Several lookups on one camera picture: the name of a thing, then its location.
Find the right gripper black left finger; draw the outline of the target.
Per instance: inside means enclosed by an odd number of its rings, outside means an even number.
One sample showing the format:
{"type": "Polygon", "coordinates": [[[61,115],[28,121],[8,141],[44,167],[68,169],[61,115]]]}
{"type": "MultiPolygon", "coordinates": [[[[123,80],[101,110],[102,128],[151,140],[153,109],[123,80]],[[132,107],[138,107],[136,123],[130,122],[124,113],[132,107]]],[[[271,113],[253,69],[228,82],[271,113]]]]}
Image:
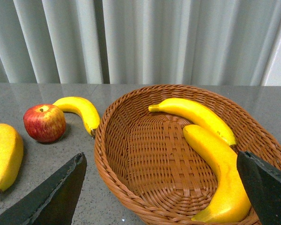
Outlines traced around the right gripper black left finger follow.
{"type": "Polygon", "coordinates": [[[86,174],[79,153],[0,215],[0,225],[70,225],[86,174]]]}

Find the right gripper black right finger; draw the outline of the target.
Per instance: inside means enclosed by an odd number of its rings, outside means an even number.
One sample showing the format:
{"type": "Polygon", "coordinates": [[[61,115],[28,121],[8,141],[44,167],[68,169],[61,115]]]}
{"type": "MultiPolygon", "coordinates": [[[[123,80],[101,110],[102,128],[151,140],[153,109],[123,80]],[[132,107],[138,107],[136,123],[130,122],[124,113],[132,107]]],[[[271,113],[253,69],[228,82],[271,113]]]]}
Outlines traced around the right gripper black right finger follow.
{"type": "Polygon", "coordinates": [[[237,156],[237,171],[263,225],[281,225],[281,170],[248,151],[237,156]]]}

